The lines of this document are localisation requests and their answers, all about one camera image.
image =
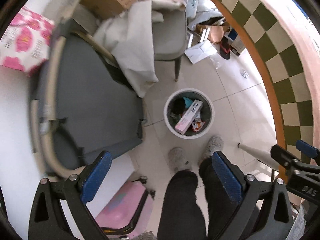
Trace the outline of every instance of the blue gripper pad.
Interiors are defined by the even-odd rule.
[[[217,152],[215,152],[212,156],[212,167],[221,181],[230,200],[239,205],[243,199],[241,184]]]
[[[316,158],[318,156],[318,149],[309,145],[305,141],[297,140],[296,148],[297,150],[301,151],[305,156],[311,159]]]
[[[104,156],[99,160],[97,165],[93,168],[90,175],[87,177],[85,183],[82,186],[81,201],[86,204],[93,200],[96,195],[103,179],[108,173],[111,167],[111,153],[106,152]]]

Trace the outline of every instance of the trash can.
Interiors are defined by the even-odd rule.
[[[205,122],[199,132],[194,132],[192,129],[188,129],[185,134],[178,133],[174,127],[176,122],[170,116],[173,102],[177,98],[190,98],[192,100],[200,100],[203,102],[203,106],[200,110],[201,119]],[[184,88],[174,92],[164,105],[164,122],[168,129],[176,136],[183,139],[196,139],[205,135],[209,130],[214,120],[214,108],[211,100],[200,90],[194,88]]]

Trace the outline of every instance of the pink suitcase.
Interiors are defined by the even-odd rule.
[[[132,239],[145,232],[152,205],[141,182],[126,182],[95,220],[109,238]]]

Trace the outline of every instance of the white envelope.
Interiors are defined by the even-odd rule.
[[[192,64],[217,53],[217,50],[212,46],[209,40],[203,41],[184,51],[184,54],[190,59]]]

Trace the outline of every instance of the orange trim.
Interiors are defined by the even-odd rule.
[[[255,63],[255,65],[261,75],[263,84],[266,88],[268,100],[269,100],[272,115],[273,115],[273,120],[275,122],[277,144],[283,148],[286,148],[286,144],[285,144],[285,140],[284,140],[284,128],[283,128],[282,114],[280,111],[278,99],[276,97],[276,92],[273,88],[273,83],[272,83],[271,78],[269,76],[269,72],[268,72],[266,64],[261,59],[259,52],[257,51],[254,43],[252,42],[250,36],[247,34],[247,32],[244,30],[244,28],[238,24],[238,22],[233,18],[233,16],[223,6],[223,4],[221,2],[219,2],[218,0],[211,0],[211,1],[214,2],[216,7],[223,14],[223,16],[226,18],[226,20],[230,23],[230,25],[239,34],[242,42],[244,43],[250,56],[252,57],[252,60]],[[286,177],[284,175],[284,171],[285,171],[285,169],[282,166],[279,166],[279,177],[286,180]]]

